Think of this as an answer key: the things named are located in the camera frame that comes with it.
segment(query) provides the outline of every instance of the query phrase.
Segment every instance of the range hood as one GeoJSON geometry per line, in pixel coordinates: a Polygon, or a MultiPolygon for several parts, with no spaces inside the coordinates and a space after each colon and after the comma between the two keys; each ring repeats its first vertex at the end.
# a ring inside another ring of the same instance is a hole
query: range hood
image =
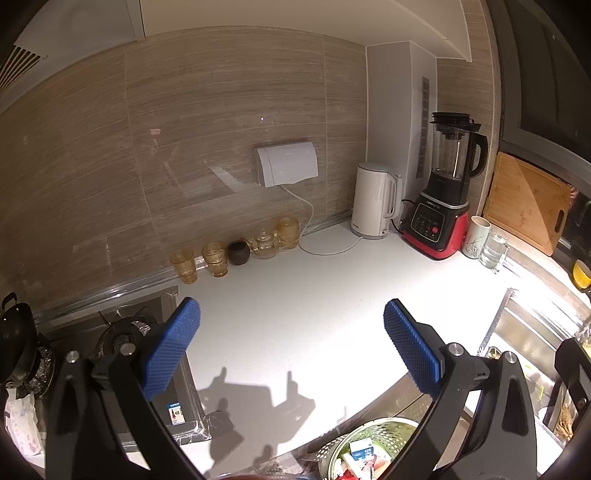
{"type": "Polygon", "coordinates": [[[48,0],[0,65],[0,112],[67,66],[140,38],[139,0],[48,0]]]}

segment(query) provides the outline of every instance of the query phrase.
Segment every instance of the blender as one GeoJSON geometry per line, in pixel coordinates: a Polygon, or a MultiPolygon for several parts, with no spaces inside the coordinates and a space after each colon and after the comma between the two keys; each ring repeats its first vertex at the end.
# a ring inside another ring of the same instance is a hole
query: blender
{"type": "Polygon", "coordinates": [[[470,115],[434,112],[433,155],[427,188],[419,195],[402,237],[435,260],[443,260],[461,246],[468,217],[470,179],[486,166],[488,140],[470,115]],[[480,154],[474,166],[476,147],[480,154]]]}

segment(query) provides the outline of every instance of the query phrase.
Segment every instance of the amber glass cup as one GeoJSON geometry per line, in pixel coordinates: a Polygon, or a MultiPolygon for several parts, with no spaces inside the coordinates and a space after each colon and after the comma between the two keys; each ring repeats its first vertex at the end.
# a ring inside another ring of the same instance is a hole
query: amber glass cup
{"type": "Polygon", "coordinates": [[[223,277],[228,273],[226,244],[223,242],[210,242],[203,247],[201,254],[214,277],[223,277]]]}
{"type": "Polygon", "coordinates": [[[297,218],[283,217],[277,221],[277,238],[280,250],[297,247],[300,239],[300,223],[297,218]]]}
{"type": "Polygon", "coordinates": [[[177,250],[170,256],[170,262],[184,283],[194,283],[197,280],[193,250],[190,248],[177,250]]]}

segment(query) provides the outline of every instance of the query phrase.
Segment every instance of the beige tile wall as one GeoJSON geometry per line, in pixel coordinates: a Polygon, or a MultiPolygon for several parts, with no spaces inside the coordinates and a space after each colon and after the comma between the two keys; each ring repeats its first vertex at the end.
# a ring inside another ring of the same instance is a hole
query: beige tile wall
{"type": "Polygon", "coordinates": [[[437,109],[469,113],[482,124],[489,141],[486,170],[470,182],[468,201],[473,214],[482,213],[491,186],[501,122],[501,70],[495,32],[486,0],[462,0],[472,62],[437,59],[437,109]]]}
{"type": "Polygon", "coordinates": [[[311,141],[291,188],[314,220],[352,207],[365,49],[294,30],[199,28],[60,72],[0,115],[0,281],[47,308],[311,209],[255,183],[255,148],[311,141]]]}

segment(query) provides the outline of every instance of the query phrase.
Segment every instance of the cutting board handle hole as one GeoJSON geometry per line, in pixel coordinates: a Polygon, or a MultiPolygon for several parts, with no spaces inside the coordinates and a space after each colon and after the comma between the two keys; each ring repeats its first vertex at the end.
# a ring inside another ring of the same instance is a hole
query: cutting board handle hole
{"type": "Polygon", "coordinates": [[[562,220],[564,220],[564,210],[560,210],[558,212],[558,219],[556,220],[556,225],[554,226],[554,231],[556,233],[560,232],[560,226],[562,225],[562,220]]]}

